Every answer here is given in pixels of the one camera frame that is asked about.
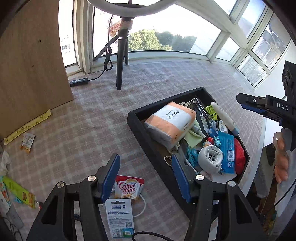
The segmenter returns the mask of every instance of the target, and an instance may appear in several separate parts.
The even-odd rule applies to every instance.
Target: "black tray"
[[[151,164],[157,171],[158,175],[169,189],[179,206],[182,208],[184,213],[190,219],[193,210],[193,204],[188,204],[185,199],[183,199],[181,192],[179,190],[179,186],[177,180],[175,179],[173,170],[166,164],[161,155],[161,152],[166,150],[163,147],[161,149],[161,145],[158,144],[156,141],[152,140],[149,134],[146,132],[144,127],[144,121],[157,112],[159,109],[170,103],[171,101],[175,103],[181,103],[189,101],[197,96],[205,106],[211,105],[211,102],[216,102],[211,95],[205,90],[203,87],[199,87],[197,89],[193,89],[190,91],[186,91],[184,93],[174,95],[172,97],[157,101],[155,103],[149,104],[147,106],[141,107],[139,109],[133,110],[128,113],[127,124],[129,125],[131,131],[133,132],[135,138],[139,142],[140,146],[142,147],[143,151],[147,155],[148,159],[150,160]],[[241,175],[237,175],[233,180],[237,183],[240,182],[242,175],[244,174],[246,167],[249,162],[249,155],[247,150],[242,143],[239,136],[235,137],[241,143],[244,154],[246,157],[246,163],[244,166],[244,171]],[[217,213],[213,210],[212,216],[213,218],[216,217]]]

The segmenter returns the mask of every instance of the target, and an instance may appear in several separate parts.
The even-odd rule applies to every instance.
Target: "silver screw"
[[[93,182],[94,180],[96,180],[96,176],[89,176],[87,178],[90,182]]]
[[[234,187],[235,186],[235,182],[234,181],[229,181],[228,182],[228,185],[231,186],[231,187]]]
[[[63,182],[57,183],[57,188],[62,188],[63,186],[65,186],[65,184]]]
[[[197,175],[195,178],[199,181],[202,181],[205,179],[205,177],[203,175]]]

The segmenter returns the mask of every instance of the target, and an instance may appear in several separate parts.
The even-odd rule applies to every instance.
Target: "red pouch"
[[[234,169],[237,174],[242,174],[245,163],[244,149],[238,139],[234,138]]]

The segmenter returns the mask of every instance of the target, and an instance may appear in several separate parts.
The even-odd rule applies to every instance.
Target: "qr code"
[[[132,222],[127,222],[127,223],[126,223],[126,227],[127,227],[127,228],[129,228],[129,227],[131,227],[131,226],[132,226]]]

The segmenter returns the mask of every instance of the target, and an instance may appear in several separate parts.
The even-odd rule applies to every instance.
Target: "wooden panel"
[[[73,100],[63,64],[59,0],[31,0],[0,38],[0,141]]]

